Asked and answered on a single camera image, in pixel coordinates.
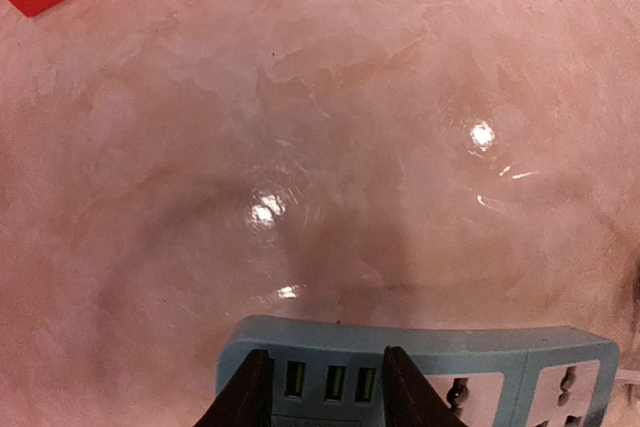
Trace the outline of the teal power strip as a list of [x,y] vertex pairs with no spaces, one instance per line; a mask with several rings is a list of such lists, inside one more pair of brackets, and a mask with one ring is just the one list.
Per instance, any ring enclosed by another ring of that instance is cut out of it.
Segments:
[[614,341],[572,327],[421,330],[250,316],[219,355],[216,386],[260,349],[274,363],[274,425],[380,426],[392,346],[468,426],[598,426],[620,355]]

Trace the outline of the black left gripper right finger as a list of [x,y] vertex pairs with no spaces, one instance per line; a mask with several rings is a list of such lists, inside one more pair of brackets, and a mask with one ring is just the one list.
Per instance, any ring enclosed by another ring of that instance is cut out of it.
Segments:
[[384,350],[382,387],[386,427],[463,427],[401,347]]

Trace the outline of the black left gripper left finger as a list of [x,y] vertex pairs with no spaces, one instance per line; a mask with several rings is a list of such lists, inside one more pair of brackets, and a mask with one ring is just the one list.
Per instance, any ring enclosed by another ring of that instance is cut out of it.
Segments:
[[253,349],[194,427],[269,427],[273,405],[273,361]]

